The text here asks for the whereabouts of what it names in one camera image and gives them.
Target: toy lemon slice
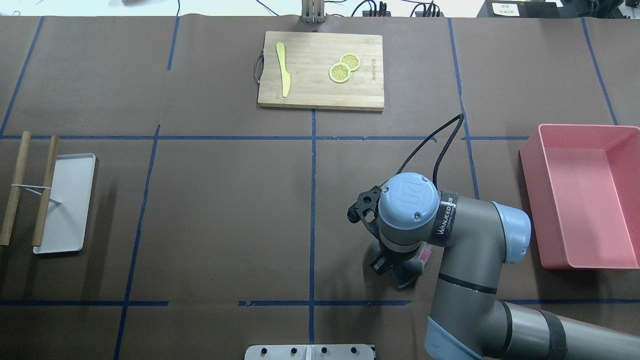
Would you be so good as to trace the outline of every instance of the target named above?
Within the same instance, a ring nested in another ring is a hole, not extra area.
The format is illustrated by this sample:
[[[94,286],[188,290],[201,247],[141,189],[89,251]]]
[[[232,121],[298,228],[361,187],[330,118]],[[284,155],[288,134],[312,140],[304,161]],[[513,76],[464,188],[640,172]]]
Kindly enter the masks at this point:
[[[343,64],[346,64],[349,67],[349,70],[356,71],[360,68],[360,57],[354,53],[346,53],[340,57],[340,61]]]
[[[342,84],[351,77],[351,69],[344,63],[335,63],[329,68],[329,78],[338,84]]]

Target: table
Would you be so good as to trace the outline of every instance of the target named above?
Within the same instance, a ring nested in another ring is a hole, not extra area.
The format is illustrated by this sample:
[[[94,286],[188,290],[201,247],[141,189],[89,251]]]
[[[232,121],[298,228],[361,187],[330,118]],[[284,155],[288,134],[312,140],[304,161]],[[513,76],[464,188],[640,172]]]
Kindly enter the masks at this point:
[[[460,111],[438,183],[526,211],[518,149],[538,124],[640,125],[638,45],[610,37],[640,33],[631,21],[1,17],[0,29],[0,188],[22,130],[25,182],[41,180],[49,135],[60,154],[100,161],[77,254],[33,255],[37,200],[21,198],[0,249],[3,359],[241,359],[248,345],[310,342],[428,359],[442,250],[397,291],[346,219],[356,196]],[[313,29],[383,36],[383,113],[256,105],[264,32]],[[430,175],[442,144],[406,170]],[[545,270],[536,246],[504,266],[500,299],[640,335],[639,272]]]

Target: electrical cable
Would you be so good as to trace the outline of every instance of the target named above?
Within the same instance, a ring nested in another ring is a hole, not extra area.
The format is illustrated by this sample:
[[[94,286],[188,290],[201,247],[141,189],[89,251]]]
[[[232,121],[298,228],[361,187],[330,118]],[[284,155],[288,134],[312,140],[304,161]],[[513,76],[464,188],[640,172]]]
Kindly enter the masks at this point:
[[[436,187],[436,189],[438,188],[438,169],[440,168],[440,162],[442,162],[442,158],[444,158],[444,154],[449,149],[449,146],[453,142],[453,138],[456,136],[456,134],[458,133],[458,130],[460,130],[460,126],[462,126],[462,122],[465,120],[464,114],[460,114],[460,115],[462,116],[458,120],[458,123],[456,124],[456,128],[453,129],[453,132],[451,133],[451,135],[449,135],[447,142],[445,142],[444,146],[442,147],[442,151],[440,151],[440,155],[438,155],[438,159],[436,160],[435,165],[433,165],[433,175],[431,176],[431,181],[433,182],[433,185]]]
[[[418,3],[416,6],[413,7],[413,10],[411,11],[411,15],[409,15],[409,17],[413,16],[413,14],[415,13],[416,9],[420,5],[422,5],[422,12],[427,12],[427,4],[426,3]]]
[[[260,5],[264,6],[265,9],[269,10],[273,15],[279,16],[275,11],[273,11],[270,7],[266,6],[262,1],[256,0]]]
[[[420,149],[429,141],[431,140],[435,135],[437,135],[439,132],[441,132],[442,130],[444,130],[445,128],[447,128],[449,125],[453,124],[454,122],[458,121],[458,124],[456,125],[456,128],[453,130],[453,132],[451,133],[451,135],[449,136],[449,139],[447,140],[447,142],[445,143],[444,147],[442,148],[442,151],[440,151],[440,155],[438,156],[438,159],[436,160],[436,163],[433,167],[433,184],[436,185],[436,181],[437,181],[437,176],[438,176],[438,169],[440,168],[440,162],[442,161],[442,158],[444,157],[445,153],[447,152],[447,150],[449,149],[449,146],[451,144],[451,142],[453,141],[453,138],[456,136],[456,133],[458,133],[458,130],[460,130],[460,126],[462,125],[462,122],[465,120],[465,115],[464,114],[459,114],[456,117],[454,117],[453,119],[447,121],[444,125],[440,126],[436,131],[433,131],[431,134],[429,134],[429,136],[427,136],[426,139],[424,139],[420,145],[418,145],[412,152],[411,154],[407,157],[407,159],[404,161],[404,163],[402,164],[402,166],[398,169],[398,171],[396,172],[396,175],[400,174],[402,172],[402,170],[404,170],[404,167],[406,166],[407,163],[409,163],[409,161],[413,158],[414,155],[416,155],[418,153],[418,151],[420,151]]]
[[[361,7],[364,3],[369,3],[369,16],[371,16],[371,12],[378,11],[378,5],[376,5],[376,2],[374,0],[364,0],[360,4],[358,4],[355,9],[353,9],[353,13],[351,13],[351,16],[354,16],[356,14],[356,11],[358,11],[358,8]]]

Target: metal bracket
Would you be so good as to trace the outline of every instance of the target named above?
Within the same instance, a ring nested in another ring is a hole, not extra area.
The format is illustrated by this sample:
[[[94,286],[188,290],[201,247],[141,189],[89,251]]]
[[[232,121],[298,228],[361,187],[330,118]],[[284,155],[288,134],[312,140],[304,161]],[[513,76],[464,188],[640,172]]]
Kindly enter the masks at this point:
[[[302,0],[302,22],[324,22],[324,0]]]
[[[244,360],[375,360],[375,345],[254,345],[246,349]]]
[[[378,201],[381,193],[382,189],[376,185],[368,192],[361,193],[356,203],[347,210],[347,217],[352,224],[362,221],[367,230],[378,240],[380,240],[378,223],[375,218],[367,222],[366,216],[372,211],[376,217],[378,216]]]

